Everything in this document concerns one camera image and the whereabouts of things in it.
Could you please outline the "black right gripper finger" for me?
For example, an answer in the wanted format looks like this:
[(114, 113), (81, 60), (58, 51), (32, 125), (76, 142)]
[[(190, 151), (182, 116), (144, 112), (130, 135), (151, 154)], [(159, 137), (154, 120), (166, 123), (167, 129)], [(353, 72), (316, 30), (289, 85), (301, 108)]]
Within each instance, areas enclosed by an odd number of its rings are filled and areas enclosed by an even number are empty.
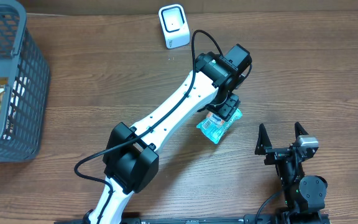
[(272, 143), (270, 142), (267, 130), (264, 124), (261, 123), (259, 125), (259, 135), (255, 147), (255, 155), (266, 155), (268, 153), (271, 153), (272, 149)]
[(308, 132), (303, 128), (303, 126), (299, 123), (295, 123), (295, 138), (302, 135), (308, 135)]

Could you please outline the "teal tissue pack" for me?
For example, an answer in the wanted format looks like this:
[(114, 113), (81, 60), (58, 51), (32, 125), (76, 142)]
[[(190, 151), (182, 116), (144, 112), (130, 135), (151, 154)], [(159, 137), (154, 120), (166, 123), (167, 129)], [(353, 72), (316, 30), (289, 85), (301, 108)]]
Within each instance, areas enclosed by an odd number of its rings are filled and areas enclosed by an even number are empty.
[(218, 115), (209, 112), (206, 118), (202, 120), (196, 127), (210, 139), (213, 143), (217, 144), (220, 139), (225, 135), (226, 131), (231, 125), (238, 119), (242, 118), (242, 112), (240, 109), (236, 109), (234, 114), (229, 118), (229, 121), (225, 121)]

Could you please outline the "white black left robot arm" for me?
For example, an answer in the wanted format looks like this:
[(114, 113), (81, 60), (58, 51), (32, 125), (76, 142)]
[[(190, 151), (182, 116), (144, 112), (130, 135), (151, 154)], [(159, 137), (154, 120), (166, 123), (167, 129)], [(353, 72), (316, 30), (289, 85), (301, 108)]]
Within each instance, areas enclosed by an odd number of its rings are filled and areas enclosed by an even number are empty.
[(229, 121), (241, 103), (233, 91), (245, 80), (243, 72), (251, 65), (250, 52), (239, 44), (226, 55), (200, 54), (195, 69), (155, 111), (132, 126), (115, 126), (103, 154), (105, 187), (83, 223), (120, 223), (132, 194), (156, 176), (159, 151), (195, 113), (208, 110), (218, 123)]

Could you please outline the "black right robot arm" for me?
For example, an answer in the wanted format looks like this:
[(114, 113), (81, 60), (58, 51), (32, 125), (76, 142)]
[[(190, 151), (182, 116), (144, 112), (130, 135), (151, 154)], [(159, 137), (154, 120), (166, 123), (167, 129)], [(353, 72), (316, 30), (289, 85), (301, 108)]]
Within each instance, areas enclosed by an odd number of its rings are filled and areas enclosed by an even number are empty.
[[(325, 208), (328, 183), (318, 175), (305, 175), (302, 162), (311, 159), (319, 142), (308, 134), (299, 122), (295, 123), (295, 141), (288, 147), (274, 148), (264, 124), (259, 125), (255, 154), (265, 156), (264, 164), (274, 165), (282, 188), (270, 196), (258, 209), (254, 223), (329, 223), (329, 217), (320, 211)], [(280, 194), (285, 207), (263, 218), (262, 210)]]

